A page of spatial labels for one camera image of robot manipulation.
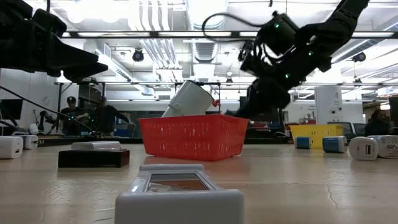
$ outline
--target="wooden table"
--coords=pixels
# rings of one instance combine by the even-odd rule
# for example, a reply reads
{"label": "wooden table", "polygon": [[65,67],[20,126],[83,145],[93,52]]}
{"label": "wooden table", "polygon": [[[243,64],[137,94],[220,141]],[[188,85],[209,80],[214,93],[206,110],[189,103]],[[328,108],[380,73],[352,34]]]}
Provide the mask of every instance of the wooden table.
{"label": "wooden table", "polygon": [[[57,152],[68,147],[0,161],[0,223],[114,223],[114,200],[141,164],[200,163],[127,145],[125,168],[58,170]],[[398,223],[398,160],[251,145],[240,157],[203,164],[217,184],[244,192],[246,223]]]}

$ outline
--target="yellow container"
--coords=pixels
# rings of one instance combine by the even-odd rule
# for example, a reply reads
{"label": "yellow container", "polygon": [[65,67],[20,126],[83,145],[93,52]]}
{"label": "yellow container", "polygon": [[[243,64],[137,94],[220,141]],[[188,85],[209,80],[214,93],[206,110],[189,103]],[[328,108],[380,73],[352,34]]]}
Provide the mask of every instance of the yellow container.
{"label": "yellow container", "polygon": [[291,125],[293,139],[296,137],[310,137],[312,149],[322,149],[324,137],[342,136],[344,127],[339,124],[326,125]]}

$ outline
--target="black box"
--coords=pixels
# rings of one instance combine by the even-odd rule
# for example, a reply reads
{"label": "black box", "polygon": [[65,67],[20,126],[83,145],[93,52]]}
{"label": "black box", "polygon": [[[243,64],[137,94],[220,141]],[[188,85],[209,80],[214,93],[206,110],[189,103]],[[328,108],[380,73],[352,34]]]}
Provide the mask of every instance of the black box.
{"label": "black box", "polygon": [[124,167],[130,163],[130,150],[82,151],[67,150],[58,153],[58,168]]}

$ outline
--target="red basket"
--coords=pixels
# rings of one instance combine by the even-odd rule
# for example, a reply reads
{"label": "red basket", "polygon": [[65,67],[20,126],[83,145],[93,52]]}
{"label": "red basket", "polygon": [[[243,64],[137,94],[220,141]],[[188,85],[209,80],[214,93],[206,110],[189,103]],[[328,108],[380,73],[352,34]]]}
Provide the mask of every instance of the red basket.
{"label": "red basket", "polygon": [[149,155],[217,161],[242,153],[248,120],[226,115],[140,119]]}

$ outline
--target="person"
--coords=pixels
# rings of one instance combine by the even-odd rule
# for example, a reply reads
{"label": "person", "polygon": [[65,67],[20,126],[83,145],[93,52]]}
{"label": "person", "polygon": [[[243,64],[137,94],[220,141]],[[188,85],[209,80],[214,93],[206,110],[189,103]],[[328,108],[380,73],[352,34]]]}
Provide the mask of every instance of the person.
{"label": "person", "polygon": [[386,135],[389,133],[390,125],[388,123],[386,112],[376,110],[370,122],[365,126],[365,136]]}
{"label": "person", "polygon": [[94,110],[94,118],[96,121],[96,130],[103,136],[113,136],[115,118],[119,118],[129,124],[129,128],[135,126],[127,117],[119,113],[116,108],[106,104],[106,98],[99,99],[99,107]]}
{"label": "person", "polygon": [[[61,110],[61,114],[65,114],[73,119],[81,120],[82,118],[88,118],[88,114],[76,106],[76,98],[69,96],[67,98],[68,107]],[[80,129],[79,124],[76,121],[67,118],[66,116],[59,117],[60,130],[63,134],[68,136],[79,136]]]}

